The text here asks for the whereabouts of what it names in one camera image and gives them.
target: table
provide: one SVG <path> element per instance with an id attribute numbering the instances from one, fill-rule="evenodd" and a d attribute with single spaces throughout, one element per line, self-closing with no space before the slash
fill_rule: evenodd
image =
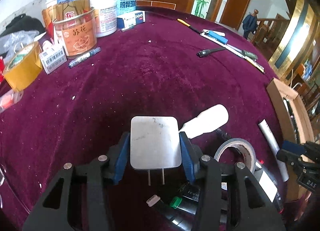
<path id="1" fill-rule="evenodd" d="M 148 10 L 145 23 L 100 38 L 101 52 L 72 69 L 66 63 L 50 75 L 43 71 L 19 103 L 0 114 L 0 163 L 30 210 L 66 162 L 84 164 L 106 153 L 130 130 L 134 116 L 173 116 L 180 128 L 217 104 L 229 112 L 223 129 L 248 140 L 257 158 L 265 161 L 281 183 L 273 154 L 258 127 L 266 119 L 282 143 L 266 91 L 276 75 L 262 54 L 220 25 L 174 10 L 144 9 Z M 198 51 L 217 45 L 178 23 L 177 18 L 199 30 L 224 32 L 231 45 L 256 53 L 266 73 L 227 50 L 198 58 Z M 192 142 L 211 156 L 221 144 L 215 133 Z M 228 153 L 224 161 L 235 163 Z M 171 173 L 165 172 L 166 179 Z M 147 206 L 146 200 L 156 192 L 147 183 L 147 174 L 133 170 L 128 163 L 123 180 L 109 190 L 116 230 L 132 226 L 141 231 L 171 230 L 162 216 Z M 7 183 L 0 193 L 4 214 L 21 229 L 26 212 Z"/>

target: blue jacket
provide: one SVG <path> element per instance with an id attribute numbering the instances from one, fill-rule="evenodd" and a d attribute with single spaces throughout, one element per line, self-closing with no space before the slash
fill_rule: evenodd
<path id="1" fill-rule="evenodd" d="M 242 28 L 244 31 L 251 31 L 252 33 L 257 29 L 257 18 L 253 15 L 247 15 L 243 20 Z"/>

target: door frame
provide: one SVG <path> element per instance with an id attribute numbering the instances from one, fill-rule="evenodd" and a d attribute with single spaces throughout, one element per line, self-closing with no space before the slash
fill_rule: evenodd
<path id="1" fill-rule="evenodd" d="M 243 21 L 244 15 L 245 15 L 245 13 L 246 13 L 246 11 L 247 11 L 247 9 L 248 9 L 248 6 L 249 6 L 250 1 L 251 1 L 251 0 L 248 0 L 248 1 L 247 1 L 247 4 L 246 4 L 246 6 L 245 6 L 245 9 L 244 9 L 243 14 L 242 14 L 242 17 L 241 17 L 241 19 L 240 19 L 240 21 L 239 21 L 239 23 L 238 23 L 238 25 L 237 25 L 236 30 L 239 30 L 239 28 L 240 28 L 240 25 L 241 25 L 241 23 L 242 23 L 242 21 Z M 222 12 L 222 16 L 221 16 L 221 18 L 220 18 L 220 21 L 222 20 L 222 18 L 223 18 L 223 17 L 225 16 L 225 14 L 226 14 L 226 5 L 224 6 L 224 9 L 223 9 L 223 12 Z"/>

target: roll of tape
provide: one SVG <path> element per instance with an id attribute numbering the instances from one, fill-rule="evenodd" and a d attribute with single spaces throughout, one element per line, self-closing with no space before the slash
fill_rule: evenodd
<path id="1" fill-rule="evenodd" d="M 4 78 L 12 89 L 22 91 L 38 77 L 42 70 L 40 52 L 39 43 L 33 42 L 19 51 L 4 68 Z"/>
<path id="2" fill-rule="evenodd" d="M 227 148 L 234 148 L 236 149 L 243 157 L 244 164 L 247 166 L 247 168 L 254 173 L 255 171 L 255 163 L 256 163 L 256 153 L 252 147 L 252 145 L 241 138 L 233 138 L 226 142 L 224 142 L 217 150 L 216 154 L 214 155 L 214 158 L 219 161 L 221 155 Z M 221 183 L 221 188 L 224 190 L 227 190 L 227 184 L 225 182 Z"/>

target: open cardboard box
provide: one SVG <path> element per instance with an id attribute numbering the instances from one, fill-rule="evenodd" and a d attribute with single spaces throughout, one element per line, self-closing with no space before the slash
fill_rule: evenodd
<path id="1" fill-rule="evenodd" d="M 273 107 L 275 108 L 283 139 L 293 143 L 296 142 L 292 122 L 289 113 L 287 112 L 287 109 L 283 103 L 283 97 L 285 97 L 292 107 L 292 111 L 297 122 L 300 142 L 314 142 L 315 139 L 309 116 L 298 92 L 276 78 L 272 79 L 272 81 L 267 86 L 267 92 L 270 96 Z M 305 162 L 312 162 L 304 155 L 302 155 L 302 158 Z M 296 182 L 297 175 L 293 172 L 292 167 L 288 165 L 287 168 L 289 173 L 289 180 L 286 201 L 290 202 L 296 199 L 300 199 L 307 190 L 298 185 L 298 183 Z"/>

